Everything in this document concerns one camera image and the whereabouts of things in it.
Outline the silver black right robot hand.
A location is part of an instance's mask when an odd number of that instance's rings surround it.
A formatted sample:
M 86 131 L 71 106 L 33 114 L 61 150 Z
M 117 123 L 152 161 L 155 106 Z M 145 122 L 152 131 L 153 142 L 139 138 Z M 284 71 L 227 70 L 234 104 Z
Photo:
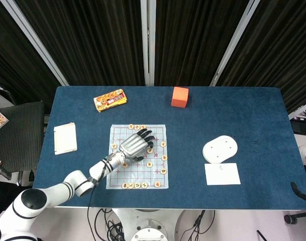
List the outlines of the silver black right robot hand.
M 291 182 L 290 185 L 294 194 L 299 198 L 301 198 L 302 200 L 306 201 L 306 194 L 302 193 L 294 182 Z

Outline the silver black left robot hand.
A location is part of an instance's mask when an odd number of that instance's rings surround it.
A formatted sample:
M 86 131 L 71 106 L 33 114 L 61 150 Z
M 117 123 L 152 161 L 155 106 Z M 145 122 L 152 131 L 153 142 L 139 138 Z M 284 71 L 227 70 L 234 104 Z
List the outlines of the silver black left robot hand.
M 120 144 L 119 152 L 123 153 L 125 159 L 135 162 L 142 161 L 144 157 L 139 155 L 147 149 L 152 149 L 154 146 L 153 140 L 155 137 L 151 133 L 151 130 L 141 129 L 137 133 L 132 134 Z

